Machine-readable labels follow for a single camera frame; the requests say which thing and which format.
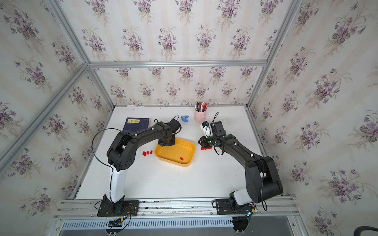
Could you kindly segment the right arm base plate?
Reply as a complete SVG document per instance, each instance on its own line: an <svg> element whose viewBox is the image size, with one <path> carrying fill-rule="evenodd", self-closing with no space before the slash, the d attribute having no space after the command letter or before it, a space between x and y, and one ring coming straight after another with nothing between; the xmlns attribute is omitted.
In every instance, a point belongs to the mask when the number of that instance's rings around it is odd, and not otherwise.
<svg viewBox="0 0 378 236"><path fill-rule="evenodd" d="M232 199L215 199L211 203L217 215L251 215L256 212L255 203L239 205Z"/></svg>

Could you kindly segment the yellow plastic storage box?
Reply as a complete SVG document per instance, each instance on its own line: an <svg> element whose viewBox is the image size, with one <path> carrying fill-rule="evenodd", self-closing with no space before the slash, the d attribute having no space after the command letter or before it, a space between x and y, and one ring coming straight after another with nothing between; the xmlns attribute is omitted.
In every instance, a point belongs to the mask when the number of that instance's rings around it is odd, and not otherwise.
<svg viewBox="0 0 378 236"><path fill-rule="evenodd" d="M188 167L191 164L194 155L194 143L179 138L175 139L175 145L171 147L162 147L160 145L157 145L155 149L155 156L159 160L181 167Z"/></svg>

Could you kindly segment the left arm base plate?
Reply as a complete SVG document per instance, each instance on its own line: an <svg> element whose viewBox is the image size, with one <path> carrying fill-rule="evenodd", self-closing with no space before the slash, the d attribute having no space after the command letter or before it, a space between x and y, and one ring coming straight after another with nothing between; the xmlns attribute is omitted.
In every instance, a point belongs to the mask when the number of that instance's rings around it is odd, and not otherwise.
<svg viewBox="0 0 378 236"><path fill-rule="evenodd" d="M137 216L140 201L127 200L112 204L108 200L102 200L97 211L97 217L121 217Z"/></svg>

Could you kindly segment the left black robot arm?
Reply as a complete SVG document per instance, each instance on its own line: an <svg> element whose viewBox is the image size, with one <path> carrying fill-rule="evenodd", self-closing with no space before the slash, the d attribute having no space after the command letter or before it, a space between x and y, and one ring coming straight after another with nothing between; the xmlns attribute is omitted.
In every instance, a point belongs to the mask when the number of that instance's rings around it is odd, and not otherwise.
<svg viewBox="0 0 378 236"><path fill-rule="evenodd" d="M124 199L127 169L134 163L139 147L154 140L158 140L158 145L162 147L173 146L175 135L180 131L180 123L172 119L168 123L157 122L152 127L138 132L119 132L106 154L111 168L106 199L113 204Z"/></svg>

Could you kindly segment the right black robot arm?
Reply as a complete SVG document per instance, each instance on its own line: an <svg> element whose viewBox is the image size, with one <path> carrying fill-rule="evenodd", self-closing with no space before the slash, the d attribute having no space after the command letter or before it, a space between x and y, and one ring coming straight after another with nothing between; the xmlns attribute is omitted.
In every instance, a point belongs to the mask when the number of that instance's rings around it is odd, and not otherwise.
<svg viewBox="0 0 378 236"><path fill-rule="evenodd" d="M244 167L246 187L231 193L231 198L237 205L261 203L283 193L283 185L273 158L252 152L231 134L208 138L202 136L198 143L202 148L218 147Z"/></svg>

